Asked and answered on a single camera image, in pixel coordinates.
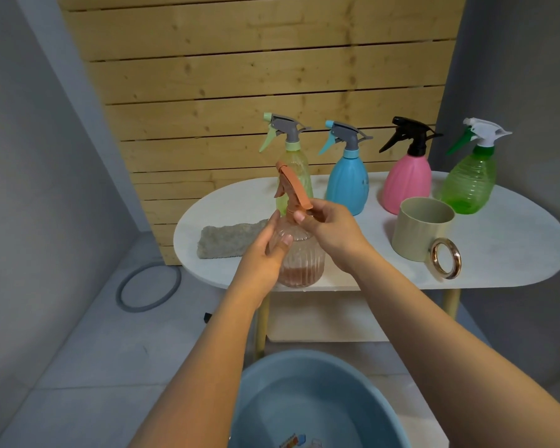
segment orange spray nozzle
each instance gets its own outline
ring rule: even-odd
[[[288,207],[286,209],[286,216],[289,220],[293,221],[293,214],[295,211],[303,211],[313,209],[313,204],[305,192],[305,188],[299,180],[297,174],[285,163],[278,161],[276,169],[280,173],[280,182],[274,198],[278,198],[284,194],[288,195]]]

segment person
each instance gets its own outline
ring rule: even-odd
[[[560,448],[560,404],[382,258],[344,206],[312,202],[313,216],[296,212],[295,219],[355,278],[451,445]],[[292,243],[285,236],[266,253],[278,220],[276,211],[246,250],[220,306],[129,448],[228,444],[251,320]]]

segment spray bottle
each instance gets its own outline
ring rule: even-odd
[[[301,151],[301,142],[299,141],[299,134],[303,131],[311,130],[311,127],[305,127],[298,120],[280,114],[263,113],[263,119],[270,124],[268,136],[259,148],[259,152],[266,149],[276,136],[286,134],[286,152],[280,156],[279,160],[292,168],[301,184],[303,184],[307,196],[313,198],[314,191],[311,185],[311,175],[309,174],[309,162]],[[286,195],[276,200],[276,207],[282,215],[286,213],[287,204],[288,197]]]
[[[330,129],[329,137],[320,154],[337,142],[346,142],[342,158],[329,175],[325,198],[346,206],[351,214],[358,215],[365,207],[369,195],[369,175],[363,161],[359,158],[359,143],[371,140],[373,137],[341,122],[326,121],[325,126]]]
[[[386,183],[380,196],[380,203],[388,212],[400,212],[400,204],[413,196],[429,196],[431,192],[431,168],[425,158],[426,142],[432,138],[441,137],[431,127],[413,119],[395,116],[392,120],[396,132],[381,148],[384,152],[397,142],[411,139],[407,155],[401,158],[388,173]]]
[[[466,118],[463,123],[469,127],[447,154],[452,154],[468,142],[479,141],[473,152],[448,174],[440,199],[452,206],[458,214],[474,214],[485,206],[496,185],[494,142],[512,132],[505,131],[498,124],[477,118]]]
[[[284,234],[294,239],[290,250],[282,262],[278,282],[289,287],[311,286],[324,272],[325,253],[313,234],[301,228],[294,219],[299,210],[306,212],[313,208],[296,173],[283,162],[276,164],[279,172],[278,190],[275,197],[288,196],[286,215],[281,217],[276,232],[270,240],[270,250],[281,241]]]

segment folded gray cloth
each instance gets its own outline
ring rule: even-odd
[[[197,243],[197,256],[200,259],[242,256],[267,222],[261,220],[233,226],[206,226],[201,230],[201,239]]]

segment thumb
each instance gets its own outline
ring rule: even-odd
[[[291,234],[284,234],[282,239],[274,246],[274,249],[270,252],[270,257],[274,258],[278,264],[282,264],[284,256],[288,253],[290,246],[292,245],[293,237]]]
[[[309,231],[312,234],[317,233],[318,229],[322,225],[321,222],[318,222],[310,215],[305,214],[301,211],[296,211],[294,213],[295,221],[305,229],[305,231]]]

